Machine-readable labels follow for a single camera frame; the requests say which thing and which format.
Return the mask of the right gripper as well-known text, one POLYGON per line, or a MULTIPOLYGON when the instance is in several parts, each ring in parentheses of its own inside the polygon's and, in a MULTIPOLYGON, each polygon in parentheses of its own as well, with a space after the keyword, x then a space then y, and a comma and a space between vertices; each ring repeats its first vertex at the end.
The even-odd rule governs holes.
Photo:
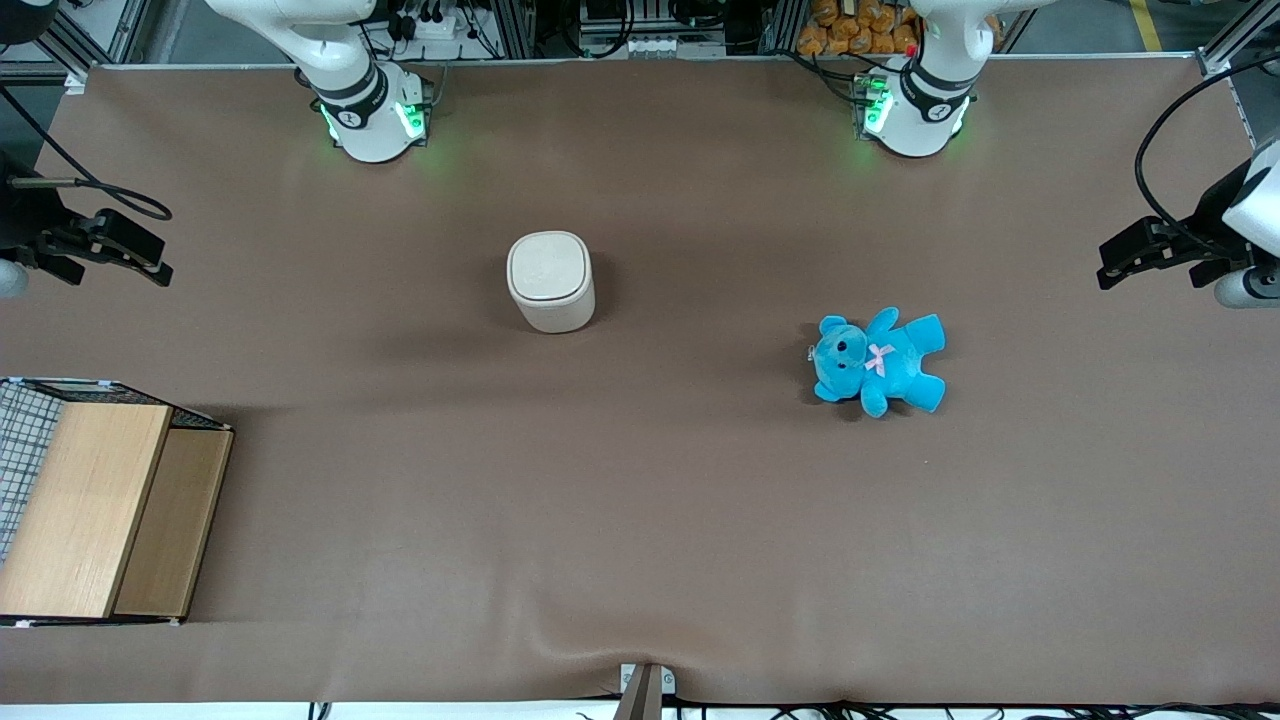
MULTIPOLYGON (((35 179, 32 170, 8 151, 1 151, 1 255, 3 260, 40 269, 70 286, 79 286, 84 266, 72 258, 41 252, 46 231, 67 220, 59 192, 51 187, 14 186, 13 181, 35 179)), ((137 222, 115 210, 101 210, 72 224, 67 241, 76 258, 133 270, 160 287, 169 287, 173 268, 163 260, 165 242, 137 222)))

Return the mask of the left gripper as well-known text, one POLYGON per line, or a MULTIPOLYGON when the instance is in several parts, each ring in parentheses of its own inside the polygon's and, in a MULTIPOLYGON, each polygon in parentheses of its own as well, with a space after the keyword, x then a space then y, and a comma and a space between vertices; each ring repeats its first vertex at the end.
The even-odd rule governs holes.
MULTIPOLYGON (((1279 140, 1267 138, 1199 197, 1190 228, 1221 249, 1226 258, 1206 258, 1190 268, 1197 290, 1243 290, 1253 265, 1277 264, 1279 252, 1279 140)), ((1098 246, 1100 290, 1126 278, 1188 261, 1190 241, 1156 217, 1144 217, 1098 246)))

